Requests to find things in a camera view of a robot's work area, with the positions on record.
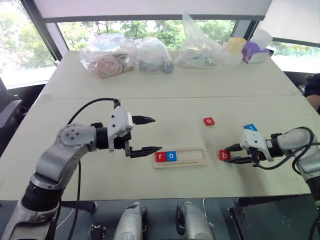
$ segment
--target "table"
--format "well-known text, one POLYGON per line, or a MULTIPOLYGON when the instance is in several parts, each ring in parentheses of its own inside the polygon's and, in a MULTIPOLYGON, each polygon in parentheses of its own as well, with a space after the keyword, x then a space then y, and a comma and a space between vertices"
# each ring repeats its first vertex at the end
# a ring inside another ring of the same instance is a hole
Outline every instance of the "table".
MULTIPOLYGON (((177 53, 172 52, 172 59, 177 53)), ((44 87, 52 98, 184 98, 296 96, 300 91, 267 57, 257 64, 213 69, 176 66, 172 74, 148 74, 134 70, 105 79, 89 74, 78 51, 68 52, 44 87)))
MULTIPOLYGON (((91 99, 50 98, 42 94, 32 106, 0 159, 0 199, 17 200, 25 191, 42 152, 58 130, 91 99)), ((291 163, 275 170, 236 165, 218 159, 218 150, 238 142, 242 126, 254 123, 265 136, 299 126, 320 137, 320 117, 308 101, 296 96, 121 98, 133 115, 156 119, 132 130, 134 149, 202 148, 207 166, 154 169, 151 156, 130 159, 123 150, 98 150, 82 160, 81 200, 248 197, 306 194, 309 188, 291 163), (207 127, 203 118, 213 117, 207 127)), ((74 121, 106 124, 110 102, 97 102, 74 121)), ((77 174, 62 199, 75 200, 77 174)))

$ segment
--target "clear plastic bag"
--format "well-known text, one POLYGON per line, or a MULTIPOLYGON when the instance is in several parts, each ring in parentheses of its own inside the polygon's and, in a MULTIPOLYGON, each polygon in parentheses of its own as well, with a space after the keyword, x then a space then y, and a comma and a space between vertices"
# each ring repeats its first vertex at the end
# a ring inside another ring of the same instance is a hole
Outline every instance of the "clear plastic bag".
POLYGON ((147 73, 170 74, 175 69, 166 45, 156 37, 135 40, 128 58, 134 68, 147 73))
POLYGON ((211 69, 223 61, 222 46, 207 38, 187 13, 182 15, 185 41, 181 45, 175 63, 183 68, 211 69))
POLYGON ((80 62, 98 78, 115 76, 132 69, 128 58, 132 46, 133 40, 122 33, 101 34, 80 51, 80 62))

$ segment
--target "purple object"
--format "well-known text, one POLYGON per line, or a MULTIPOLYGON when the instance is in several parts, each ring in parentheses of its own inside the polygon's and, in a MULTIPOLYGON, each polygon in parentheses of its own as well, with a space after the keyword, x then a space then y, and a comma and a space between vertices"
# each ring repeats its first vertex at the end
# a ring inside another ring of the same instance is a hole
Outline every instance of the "purple object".
POLYGON ((269 55, 268 49, 261 50, 260 47, 252 41, 247 41, 242 50, 243 60, 247 64, 262 63, 269 55))

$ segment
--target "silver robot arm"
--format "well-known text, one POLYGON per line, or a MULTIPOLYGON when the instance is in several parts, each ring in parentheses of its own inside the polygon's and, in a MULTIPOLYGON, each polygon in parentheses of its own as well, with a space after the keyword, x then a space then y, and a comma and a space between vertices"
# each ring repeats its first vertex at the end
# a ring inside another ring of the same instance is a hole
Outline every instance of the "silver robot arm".
POLYGON ((214 233, 201 209, 189 201, 178 202, 176 206, 176 231, 185 239, 215 240, 214 233))
POLYGON ((254 167, 272 170, 295 157, 292 168, 299 173, 308 184, 315 205, 320 206, 320 143, 317 137, 307 127, 298 127, 286 133, 275 133, 271 139, 266 139, 261 133, 244 129, 239 143, 225 148, 234 152, 247 150, 250 157, 233 157, 225 162, 234 164, 254 163, 254 167), (273 162, 275 157, 286 156, 284 160, 272 167, 260 165, 260 161, 273 162))
POLYGON ((128 206, 116 227, 113 240, 142 240, 147 230, 148 210, 140 202, 128 206))
POLYGON ((88 152, 97 149, 124 149, 131 158, 143 157, 161 147, 143 147, 132 150, 129 146, 130 130, 135 124, 147 124, 155 120, 144 116, 131 116, 121 106, 115 107, 110 116, 111 126, 101 123, 92 126, 69 124, 57 134, 55 142, 38 160, 25 194, 18 201, 1 240, 53 239, 59 202, 77 165, 88 152))

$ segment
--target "red tile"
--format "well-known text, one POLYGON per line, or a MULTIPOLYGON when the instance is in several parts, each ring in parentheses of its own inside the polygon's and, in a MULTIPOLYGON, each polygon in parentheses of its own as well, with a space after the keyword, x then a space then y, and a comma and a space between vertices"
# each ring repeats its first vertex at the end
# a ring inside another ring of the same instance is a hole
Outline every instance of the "red tile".
POLYGON ((231 154, 229 151, 220 150, 219 151, 219 159, 222 161, 229 160, 231 158, 231 154))
POLYGON ((203 119, 203 121, 204 121, 204 124, 207 126, 211 126, 211 125, 215 124, 215 121, 212 117, 207 117, 207 118, 203 119))
POLYGON ((167 155, 164 151, 156 152, 155 153, 155 161, 157 163, 166 162, 167 161, 167 155))

